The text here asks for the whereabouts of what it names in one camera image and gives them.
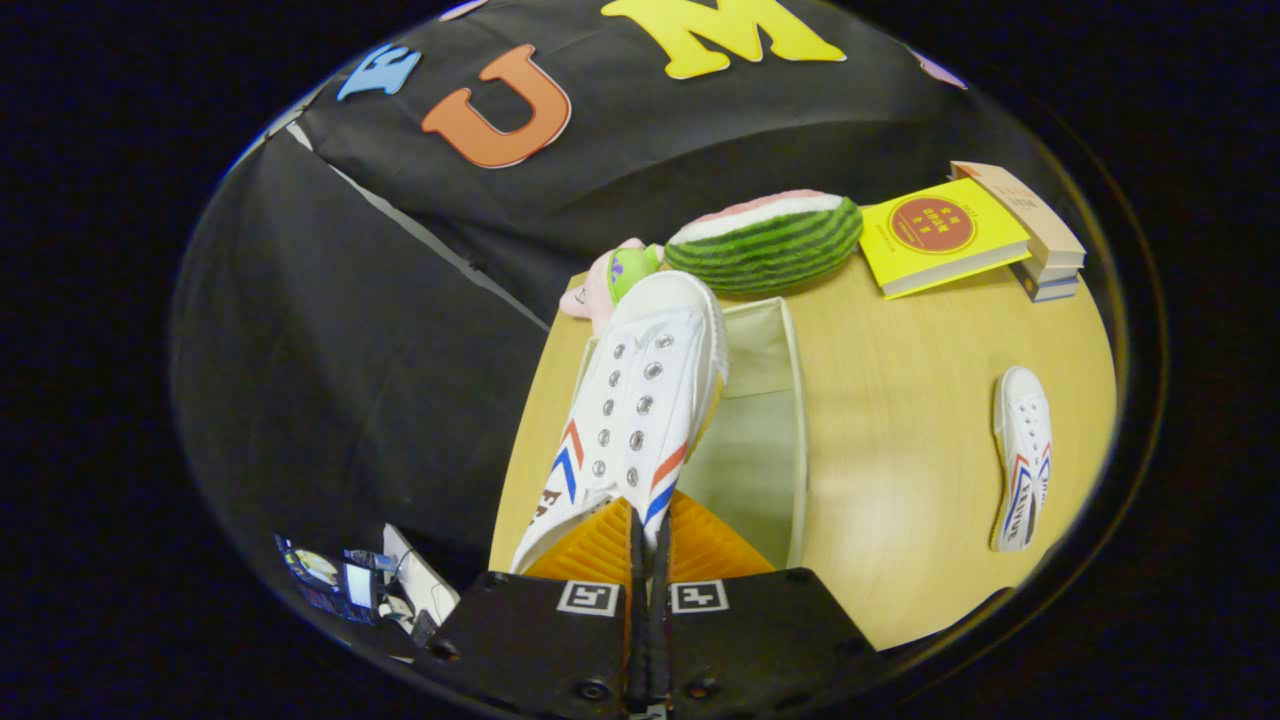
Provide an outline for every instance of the wooden table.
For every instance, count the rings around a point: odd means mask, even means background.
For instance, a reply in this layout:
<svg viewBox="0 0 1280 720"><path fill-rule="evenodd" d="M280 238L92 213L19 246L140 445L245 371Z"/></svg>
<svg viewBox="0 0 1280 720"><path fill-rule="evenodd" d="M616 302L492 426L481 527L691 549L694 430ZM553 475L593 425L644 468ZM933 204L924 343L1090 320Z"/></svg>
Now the wooden table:
<svg viewBox="0 0 1280 720"><path fill-rule="evenodd" d="M803 564L879 650L1023 582L1088 498L1115 423L1111 347L1083 281L1075 297L1032 304L998 268L884 300L855 254L785 297L809 433ZM563 313L552 325L512 447L494 570L509 570L532 516L590 334L590 322ZM1010 365L1044 384L1055 454L1036 542L997 553L987 544L1004 483L991 411Z"/></svg>

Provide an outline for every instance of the storage box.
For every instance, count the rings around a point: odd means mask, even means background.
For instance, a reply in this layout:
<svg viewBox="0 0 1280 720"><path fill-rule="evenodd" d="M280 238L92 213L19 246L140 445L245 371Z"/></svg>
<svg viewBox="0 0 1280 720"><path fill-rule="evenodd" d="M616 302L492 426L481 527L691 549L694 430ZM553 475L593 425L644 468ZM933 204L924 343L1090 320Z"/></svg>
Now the storage box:
<svg viewBox="0 0 1280 720"><path fill-rule="evenodd" d="M781 297L724 310L728 384L676 489L700 502L774 568L799 565L808 496L804 388ZM577 397L596 338L579 365Z"/></svg>

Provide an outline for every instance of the red circle logo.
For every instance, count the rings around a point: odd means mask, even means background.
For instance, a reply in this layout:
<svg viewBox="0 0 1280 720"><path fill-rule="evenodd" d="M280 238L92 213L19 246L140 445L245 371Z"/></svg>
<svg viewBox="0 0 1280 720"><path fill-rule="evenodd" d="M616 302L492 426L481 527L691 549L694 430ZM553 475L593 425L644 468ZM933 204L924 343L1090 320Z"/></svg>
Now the red circle logo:
<svg viewBox="0 0 1280 720"><path fill-rule="evenodd" d="M913 197L893 209L890 227L899 242L916 252L955 252L973 242L969 213L942 197Z"/></svg>

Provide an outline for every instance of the white sneaker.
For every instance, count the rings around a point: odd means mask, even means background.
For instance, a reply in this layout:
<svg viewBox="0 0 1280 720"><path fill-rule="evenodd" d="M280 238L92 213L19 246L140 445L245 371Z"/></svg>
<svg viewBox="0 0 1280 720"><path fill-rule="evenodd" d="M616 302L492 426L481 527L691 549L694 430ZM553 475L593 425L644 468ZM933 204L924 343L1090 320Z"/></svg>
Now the white sneaker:
<svg viewBox="0 0 1280 720"><path fill-rule="evenodd" d="M675 270L636 283L595 346L511 571L527 570L616 497L640 514L653 551L689 448L727 382L724 318L710 288Z"/></svg>
<svg viewBox="0 0 1280 720"><path fill-rule="evenodd" d="M1034 373L1014 366L996 386L996 443L1005 464L1005 492L991 533L997 552L1032 543L1048 498L1052 429L1048 398Z"/></svg>

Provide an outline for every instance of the watermelon toy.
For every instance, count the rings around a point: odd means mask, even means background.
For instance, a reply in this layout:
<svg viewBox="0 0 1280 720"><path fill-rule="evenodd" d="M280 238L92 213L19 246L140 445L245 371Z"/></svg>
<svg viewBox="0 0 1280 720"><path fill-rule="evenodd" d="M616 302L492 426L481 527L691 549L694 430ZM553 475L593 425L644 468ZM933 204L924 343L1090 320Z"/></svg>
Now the watermelon toy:
<svg viewBox="0 0 1280 720"><path fill-rule="evenodd" d="M850 199L792 190L704 215L667 242L667 264L716 292L780 292L838 268L858 249Z"/></svg>

